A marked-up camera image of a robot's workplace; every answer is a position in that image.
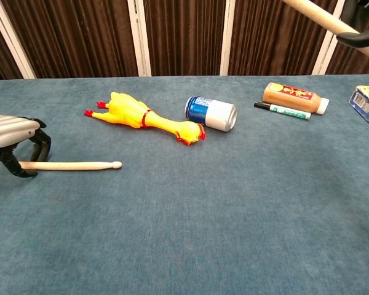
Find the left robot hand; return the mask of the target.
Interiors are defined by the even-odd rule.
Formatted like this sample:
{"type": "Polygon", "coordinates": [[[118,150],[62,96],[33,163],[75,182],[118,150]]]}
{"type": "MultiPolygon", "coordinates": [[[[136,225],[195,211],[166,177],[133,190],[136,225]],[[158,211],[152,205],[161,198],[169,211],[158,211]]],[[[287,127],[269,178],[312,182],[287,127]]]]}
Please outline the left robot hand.
{"type": "Polygon", "coordinates": [[[0,162],[14,176],[20,178],[34,177],[35,170],[22,168],[20,162],[13,155],[17,145],[30,140],[34,143],[32,162],[45,162],[51,148],[51,137],[42,129],[46,124],[37,118],[0,115],[0,162]]]}

